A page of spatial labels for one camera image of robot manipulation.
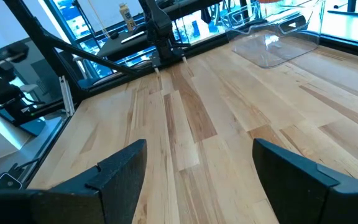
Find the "glass panel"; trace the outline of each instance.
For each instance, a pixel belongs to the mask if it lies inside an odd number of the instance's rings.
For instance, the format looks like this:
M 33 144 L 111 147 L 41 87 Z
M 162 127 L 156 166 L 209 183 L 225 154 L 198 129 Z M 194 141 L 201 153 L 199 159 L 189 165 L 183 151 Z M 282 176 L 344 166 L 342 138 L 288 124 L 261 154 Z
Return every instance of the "glass panel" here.
M 145 60 L 150 60 L 151 55 L 153 54 L 155 47 L 149 47 L 140 52 L 137 52 L 133 55 L 125 57 L 117 61 L 117 63 L 126 63 L 127 66 L 131 67 Z
M 107 38 L 99 40 L 98 43 L 102 47 L 106 43 L 106 41 L 107 41 Z M 80 45 L 83 50 L 85 50 L 89 53 L 92 53 L 94 55 L 96 55 L 100 51 L 100 48 L 96 44 L 96 41 L 94 39 L 90 39 L 85 42 L 82 42 L 82 43 L 80 43 Z M 95 69 L 95 71 L 99 75 L 99 77 L 102 78 L 102 77 L 112 74 L 112 70 L 110 68 L 100 65 L 98 63 L 94 63 L 94 62 L 90 62 L 90 63 L 92 64 L 93 68 Z
M 28 100 L 20 98 L 28 105 L 37 103 L 39 106 L 36 108 L 50 106 L 51 102 L 62 98 L 58 76 L 31 40 L 22 42 L 28 46 L 29 54 L 25 60 L 13 63 L 16 79 L 10 84 L 23 91 Z M 34 118 L 25 126 L 15 127 L 10 122 L 18 117 L 16 114 L 21 113 L 12 108 L 0 110 L 0 174 L 9 171 L 14 164 L 21 166 L 42 157 L 66 121 L 65 114 L 57 110 L 39 119 Z M 11 174 L 23 182 L 34 166 L 34 163 L 24 166 L 25 171 L 21 175 Z
M 224 33 L 224 28 L 219 26 L 219 24 L 216 25 L 214 20 L 212 20 L 209 24 L 202 20 L 201 11 L 197 11 L 181 19 L 177 19 L 176 23 L 173 25 L 173 35 L 176 40 L 181 38 L 184 43 L 194 44 L 195 42 L 222 33 Z
M 78 9 L 72 5 L 72 0 L 53 0 L 53 2 L 59 8 L 76 39 L 91 33 Z
M 358 16 L 334 14 L 328 11 L 347 11 L 348 0 L 326 1 L 323 33 L 358 41 Z

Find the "cable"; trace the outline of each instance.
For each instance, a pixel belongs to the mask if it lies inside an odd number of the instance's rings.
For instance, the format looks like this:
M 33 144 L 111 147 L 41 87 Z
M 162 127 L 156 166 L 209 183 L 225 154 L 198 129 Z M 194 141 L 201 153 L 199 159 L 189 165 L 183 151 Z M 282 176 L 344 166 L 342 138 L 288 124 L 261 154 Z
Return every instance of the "cable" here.
M 25 100 L 27 100 L 28 102 L 34 103 L 34 104 L 36 104 L 36 105 L 45 104 L 44 101 L 34 101 L 34 100 L 30 100 L 30 99 L 28 99 L 28 98 L 25 96 L 25 94 L 23 94 L 23 98 L 25 98 Z

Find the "black metal frame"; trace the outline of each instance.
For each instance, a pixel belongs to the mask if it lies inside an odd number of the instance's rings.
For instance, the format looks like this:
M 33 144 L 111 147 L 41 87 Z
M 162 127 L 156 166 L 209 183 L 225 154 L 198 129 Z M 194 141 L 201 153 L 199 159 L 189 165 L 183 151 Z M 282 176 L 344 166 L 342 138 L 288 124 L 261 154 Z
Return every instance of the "black metal frame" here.
M 19 126 L 22 124 L 26 124 L 29 121 L 32 121 L 34 119 L 40 118 L 42 116 L 48 115 L 50 113 L 53 113 L 57 110 L 61 110 L 64 109 L 64 102 L 63 102 L 63 98 L 59 99 L 59 100 L 55 100 L 51 103 L 48 103 L 45 106 L 41 106 L 39 108 L 36 108 L 34 111 L 32 111 L 32 115 L 31 116 L 23 116 L 20 118 L 20 120 L 14 120 L 12 122 L 12 124 L 14 126 Z
M 47 62 L 52 67 L 53 71 L 59 76 L 64 76 L 70 85 L 70 89 L 75 102 L 80 102 L 86 98 L 97 95 L 102 91 L 114 88 L 117 84 L 122 84 L 120 80 L 133 80 L 152 72 L 150 67 L 142 68 L 129 68 L 125 65 L 118 65 L 114 62 L 108 61 L 101 57 L 97 57 L 91 53 L 80 50 L 48 33 L 42 28 L 38 20 L 32 16 L 23 0 L 4 0 L 8 8 L 15 15 L 21 26 L 26 30 L 29 37 L 33 40 L 34 44 L 38 47 L 41 54 L 45 57 Z M 82 89 L 78 82 L 75 80 L 73 70 L 67 65 L 66 61 L 62 59 L 55 48 L 65 50 L 71 54 L 75 54 L 84 59 L 104 65 L 108 68 L 115 69 L 121 72 L 122 75 L 112 80 L 117 82 L 104 82 L 92 86 L 88 89 Z
M 27 31 L 28 35 L 34 41 L 34 43 L 39 48 L 41 53 L 44 55 L 45 59 L 48 61 L 48 63 L 50 63 L 51 67 L 55 70 L 56 74 L 60 76 L 64 75 L 68 79 L 71 87 L 72 95 L 77 103 L 80 103 L 80 101 L 84 100 L 85 98 L 89 98 L 91 96 L 97 95 L 106 90 L 125 84 L 127 82 L 135 80 L 141 76 L 147 75 L 154 71 L 151 66 L 145 67 L 141 70 L 120 66 L 118 64 L 97 57 L 88 52 L 79 50 L 65 42 L 62 42 L 59 39 L 53 38 L 53 36 L 51 35 L 45 36 L 44 30 L 40 28 L 40 25 L 37 23 L 37 20 L 31 16 L 31 13 L 24 5 L 22 0 L 5 0 L 5 2 L 8 5 L 8 7 L 11 9 L 11 11 L 14 13 L 14 15 L 17 17 L 17 20 L 20 22 L 20 24 L 22 24 L 23 28 Z M 208 50 L 211 50 L 215 47 L 224 45 L 229 42 L 228 36 L 230 36 L 228 35 L 228 33 L 220 34 L 217 35 L 216 37 L 205 40 L 196 45 L 192 45 L 191 47 L 185 49 L 185 55 L 186 57 L 192 57 L 194 55 L 198 55 Z M 326 47 L 330 47 L 332 49 L 341 50 L 344 52 L 348 52 L 350 54 L 358 55 L 358 41 L 346 40 L 339 37 L 323 34 L 320 38 L 320 44 Z M 64 61 L 60 58 L 59 54 L 57 54 L 54 47 L 58 47 L 62 50 L 67 50 L 83 58 L 90 58 L 90 60 L 94 60 L 96 63 L 100 63 L 107 67 L 112 65 L 114 66 L 114 68 L 118 68 L 121 71 L 128 72 L 128 73 L 117 75 L 114 78 L 111 78 L 100 84 L 93 85 L 92 87 L 84 90 L 80 88 L 76 80 L 72 78 L 71 75 L 72 71 L 68 69 Z M 40 108 L 40 110 L 42 110 L 43 111 L 42 114 L 45 115 L 62 108 L 64 108 L 63 101 L 60 100 L 51 105 L 48 105 L 47 108 L 44 109 Z M 43 160 L 45 159 L 45 157 L 47 156 L 49 150 L 53 147 L 53 145 L 54 142 L 51 143 L 51 145 L 48 147 L 48 151 L 43 155 L 43 159 L 41 159 L 35 165 L 35 168 L 32 171 L 30 177 L 26 179 L 27 183 L 31 181 L 34 174 L 41 166 Z
M 180 13 L 168 13 L 168 15 L 171 17 L 171 19 L 173 21 L 175 21 L 176 19 L 179 19 L 181 18 L 181 15 Z M 143 13 L 140 13 L 138 15 L 135 15 L 133 16 L 134 20 L 135 20 L 135 23 L 136 24 L 141 24 L 144 22 L 144 15 Z M 117 24 L 114 24 L 114 25 L 111 25 L 109 27 L 106 28 L 106 30 L 108 31 L 108 33 L 111 35 L 113 32 L 121 32 L 123 30 L 126 29 L 126 23 L 124 21 L 122 22 L 119 22 Z M 97 40 L 102 40 L 105 38 L 105 35 L 104 35 L 104 31 L 103 30 L 99 30 L 99 31 L 96 31 L 95 33 L 95 36 L 96 36 L 96 39 Z M 82 42 L 85 42 L 87 40 L 90 40 L 92 39 L 92 35 L 91 34 L 88 34 L 84 37 L 81 37 L 79 39 L 76 39 L 74 40 L 75 43 L 79 44 L 79 43 L 82 43 Z
M 58 24 L 60 25 L 60 27 L 62 27 L 62 29 L 63 29 L 64 33 L 66 34 L 66 36 L 67 36 L 68 40 L 70 41 L 70 43 L 72 43 L 76 47 L 81 47 L 80 42 L 76 41 L 76 37 L 75 37 L 73 31 L 70 29 L 69 25 L 64 20 L 63 15 L 59 12 L 59 9 L 57 8 L 57 6 L 53 2 L 53 0 L 44 0 L 44 3 L 49 8 L 49 10 L 52 13 L 52 15 L 54 16 L 54 18 L 56 18 L 56 20 L 57 20 Z M 96 73 L 96 71 L 94 70 L 92 64 L 90 64 L 90 62 L 84 61 L 83 65 L 91 73 L 90 75 L 92 77 L 97 77 L 98 76 L 98 74 Z

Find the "metal rod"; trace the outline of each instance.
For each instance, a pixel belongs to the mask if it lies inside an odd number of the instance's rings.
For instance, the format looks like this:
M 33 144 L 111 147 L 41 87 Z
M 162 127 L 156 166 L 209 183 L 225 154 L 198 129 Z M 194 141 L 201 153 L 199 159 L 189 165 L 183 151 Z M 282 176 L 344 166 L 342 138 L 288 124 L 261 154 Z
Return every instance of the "metal rod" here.
M 64 41 L 57 39 L 56 37 L 46 36 L 45 38 L 48 42 L 51 43 L 52 46 L 54 46 L 58 49 L 61 49 L 61 50 L 65 50 L 71 54 L 80 56 L 81 58 L 88 59 L 92 62 L 96 62 L 100 65 L 117 70 L 117 71 L 125 73 L 127 75 L 136 75 L 136 73 L 137 73 L 136 70 L 134 70 L 134 69 L 128 68 L 127 66 L 118 65 L 112 61 L 98 57 L 98 56 L 88 53 L 84 50 L 77 49 Z
M 334 9 L 339 9 L 340 7 L 343 7 L 345 5 L 347 5 L 347 3 L 343 3 L 343 4 L 340 4 L 340 5 L 335 5 Z
M 347 2 L 347 11 L 355 12 L 356 11 L 356 0 L 348 0 Z

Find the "metal stand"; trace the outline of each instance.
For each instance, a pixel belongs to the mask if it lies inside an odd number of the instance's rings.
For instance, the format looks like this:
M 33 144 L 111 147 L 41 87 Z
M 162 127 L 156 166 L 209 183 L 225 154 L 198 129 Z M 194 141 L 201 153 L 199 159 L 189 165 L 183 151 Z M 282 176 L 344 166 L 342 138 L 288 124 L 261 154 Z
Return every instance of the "metal stand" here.
M 356 2 L 357 0 L 349 0 L 347 2 L 347 11 L 336 11 L 336 10 L 329 10 L 329 13 L 334 13 L 334 14 L 340 14 L 340 15 L 347 15 L 347 16 L 357 16 L 358 17 L 358 12 L 356 11 Z M 339 9 L 342 6 L 334 6 L 335 9 Z
M 189 65 L 189 64 L 187 63 L 186 56 L 183 56 L 181 59 L 183 60 L 183 62 L 184 62 L 186 65 Z
M 64 76 L 59 77 L 60 88 L 62 90 L 63 102 L 67 116 L 73 116 L 75 112 L 73 98 L 71 96 L 70 86 Z

